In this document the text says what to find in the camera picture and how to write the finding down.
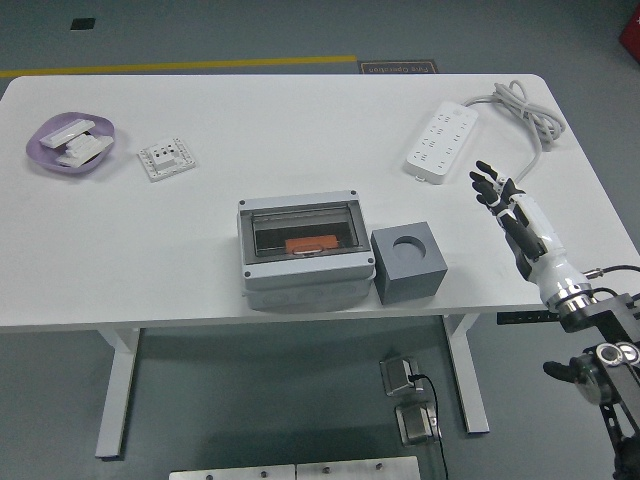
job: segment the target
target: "purple bowl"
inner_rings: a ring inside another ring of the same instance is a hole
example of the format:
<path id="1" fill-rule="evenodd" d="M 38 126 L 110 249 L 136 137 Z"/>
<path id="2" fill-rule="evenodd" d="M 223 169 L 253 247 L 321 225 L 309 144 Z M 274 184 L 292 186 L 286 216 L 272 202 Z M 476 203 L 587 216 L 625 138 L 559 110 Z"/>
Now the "purple bowl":
<path id="1" fill-rule="evenodd" d="M 95 127 L 89 129 L 89 133 L 93 136 L 106 135 L 113 138 L 113 143 L 100 152 L 95 158 L 89 160 L 87 163 L 80 165 L 78 168 L 65 167 L 56 162 L 56 159 L 60 155 L 64 155 L 66 151 L 66 145 L 62 144 L 58 148 L 45 147 L 40 143 L 40 139 L 55 132 L 56 130 L 68 125 L 74 120 L 91 120 L 96 124 Z M 98 166 L 102 159 L 107 156 L 111 148 L 115 145 L 115 127 L 106 118 L 96 117 L 95 115 L 89 115 L 88 113 L 79 112 L 67 112 L 56 115 L 55 117 L 47 120 L 36 133 L 27 142 L 27 155 L 31 160 L 38 165 L 54 170 L 56 172 L 68 173 L 76 175 L 78 173 L 88 172 Z"/>

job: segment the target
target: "yellow floor stripe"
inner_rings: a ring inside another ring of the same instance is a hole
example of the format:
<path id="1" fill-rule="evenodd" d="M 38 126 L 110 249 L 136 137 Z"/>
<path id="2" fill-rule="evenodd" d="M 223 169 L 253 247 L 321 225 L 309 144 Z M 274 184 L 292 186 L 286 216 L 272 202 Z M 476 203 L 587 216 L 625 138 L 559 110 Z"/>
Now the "yellow floor stripe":
<path id="1" fill-rule="evenodd" d="M 97 65 L 93 67 L 0 70 L 0 77 L 22 77 L 25 75 L 82 75 L 93 73 L 148 72 L 154 70 L 197 70 L 204 68 L 264 67 L 277 65 L 305 65 L 314 63 L 348 63 L 356 61 L 357 58 L 355 55 L 333 55 L 323 57 L 212 60 L 205 62 L 141 63 L 133 65 Z"/>

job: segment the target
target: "gray box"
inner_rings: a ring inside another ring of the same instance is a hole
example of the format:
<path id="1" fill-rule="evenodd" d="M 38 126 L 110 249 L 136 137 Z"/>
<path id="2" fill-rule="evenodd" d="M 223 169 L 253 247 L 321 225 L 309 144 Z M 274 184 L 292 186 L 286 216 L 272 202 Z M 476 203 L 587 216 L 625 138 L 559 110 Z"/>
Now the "gray box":
<path id="1" fill-rule="evenodd" d="M 374 230 L 374 279 L 382 304 L 435 295 L 447 264 L 426 222 Z"/>

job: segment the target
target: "white cable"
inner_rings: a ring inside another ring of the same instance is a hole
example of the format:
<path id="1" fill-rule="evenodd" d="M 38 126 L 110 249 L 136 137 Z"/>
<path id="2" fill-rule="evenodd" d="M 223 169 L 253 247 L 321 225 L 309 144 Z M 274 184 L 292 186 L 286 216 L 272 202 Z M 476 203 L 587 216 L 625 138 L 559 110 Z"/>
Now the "white cable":
<path id="1" fill-rule="evenodd" d="M 514 85 L 516 85 L 522 93 L 516 92 L 513 89 Z M 476 103 L 497 103 L 525 122 L 527 128 L 534 136 L 536 152 L 533 160 L 516 176 L 515 182 L 518 183 L 531 171 L 540 159 L 543 145 L 553 146 L 555 140 L 564 132 L 566 125 L 557 113 L 529 102 L 527 93 L 518 80 L 512 81 L 508 87 L 502 83 L 496 83 L 495 87 L 496 91 L 493 92 L 492 95 L 470 98 L 464 102 L 463 105 L 469 107 Z"/>

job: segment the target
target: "white table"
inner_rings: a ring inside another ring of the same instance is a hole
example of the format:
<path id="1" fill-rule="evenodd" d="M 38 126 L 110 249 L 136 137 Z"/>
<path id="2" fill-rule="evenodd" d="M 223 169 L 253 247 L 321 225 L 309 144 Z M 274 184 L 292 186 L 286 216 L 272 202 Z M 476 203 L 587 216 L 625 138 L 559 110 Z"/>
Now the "white table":
<path id="1" fill-rule="evenodd" d="M 511 116 L 478 105 L 444 185 L 419 183 L 402 164 L 441 101 L 514 78 L 559 111 L 533 75 L 19 78 L 0 101 L 0 332 L 94 329 L 114 347 L 96 452 L 109 457 L 119 453 L 140 328 L 445 315 L 468 430 L 487 431 L 466 329 L 483 312 L 542 306 L 467 175 L 478 159 L 515 175 L 532 141 Z M 83 177 L 44 170 L 24 150 L 41 124 L 68 111 L 116 126 L 109 157 Z M 136 152 L 169 136 L 185 140 L 198 166 L 152 184 Z M 570 129 L 521 186 L 577 268 L 640 263 Z M 449 267 L 436 296 L 382 307 L 372 291 L 344 311 L 250 310 L 240 295 L 237 202 L 344 189 L 358 191 L 369 232 L 429 223 Z M 627 276 L 606 280 L 635 293 Z"/>

